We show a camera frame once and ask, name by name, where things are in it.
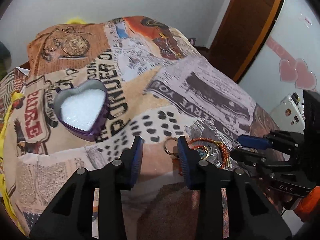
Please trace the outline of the pink heart wall decoration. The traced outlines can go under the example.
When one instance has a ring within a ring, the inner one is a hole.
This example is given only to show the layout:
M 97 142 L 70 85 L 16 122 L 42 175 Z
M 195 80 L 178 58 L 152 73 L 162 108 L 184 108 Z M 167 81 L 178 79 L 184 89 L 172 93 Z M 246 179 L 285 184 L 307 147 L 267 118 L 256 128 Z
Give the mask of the pink heart wall decoration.
M 303 59 L 295 59 L 271 36 L 266 45 L 280 57 L 279 74 L 283 82 L 294 83 L 297 89 L 316 91 L 317 79 Z

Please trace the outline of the brown wooden door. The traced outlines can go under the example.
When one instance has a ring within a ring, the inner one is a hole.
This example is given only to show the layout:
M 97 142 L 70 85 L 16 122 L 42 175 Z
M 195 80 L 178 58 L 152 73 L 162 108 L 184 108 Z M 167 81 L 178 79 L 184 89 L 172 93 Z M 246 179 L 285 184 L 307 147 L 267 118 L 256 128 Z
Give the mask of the brown wooden door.
M 274 22 L 281 0 L 231 0 L 209 49 L 208 61 L 238 82 Z

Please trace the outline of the white wall switch box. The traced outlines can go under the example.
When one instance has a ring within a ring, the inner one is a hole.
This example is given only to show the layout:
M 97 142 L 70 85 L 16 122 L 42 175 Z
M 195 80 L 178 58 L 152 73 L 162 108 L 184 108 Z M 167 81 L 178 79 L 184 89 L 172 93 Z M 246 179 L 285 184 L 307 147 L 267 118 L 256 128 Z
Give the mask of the white wall switch box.
M 287 95 L 280 104 L 272 109 L 271 118 L 281 131 L 304 133 L 304 105 L 297 93 Z

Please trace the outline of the purple heart-shaped tin box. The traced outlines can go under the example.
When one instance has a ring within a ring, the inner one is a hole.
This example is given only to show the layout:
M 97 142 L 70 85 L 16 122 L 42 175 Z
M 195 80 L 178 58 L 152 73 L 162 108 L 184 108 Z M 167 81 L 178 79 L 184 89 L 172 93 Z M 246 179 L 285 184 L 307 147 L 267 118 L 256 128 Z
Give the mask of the purple heart-shaped tin box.
M 101 133 L 109 113 L 107 90 L 103 82 L 92 79 L 62 90 L 55 89 L 51 105 L 57 119 L 76 137 L 94 141 Z

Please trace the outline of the newspaper print bedspread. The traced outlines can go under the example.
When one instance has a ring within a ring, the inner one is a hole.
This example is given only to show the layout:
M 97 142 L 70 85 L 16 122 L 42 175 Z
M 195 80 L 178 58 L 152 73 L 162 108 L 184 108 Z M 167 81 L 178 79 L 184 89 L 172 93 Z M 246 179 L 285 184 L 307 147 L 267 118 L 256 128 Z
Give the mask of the newspaper print bedspread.
M 179 30 L 145 16 L 55 25 L 27 54 L 29 74 L 14 69 L 1 78 L 1 206 L 24 235 L 77 168 L 104 167 L 140 136 L 141 173 L 122 193 L 128 239 L 193 239 L 200 195 L 171 155 L 176 138 L 232 148 L 239 135 L 277 129 Z M 50 106 L 57 87 L 92 79 L 105 85 L 110 110 L 97 138 L 85 141 Z

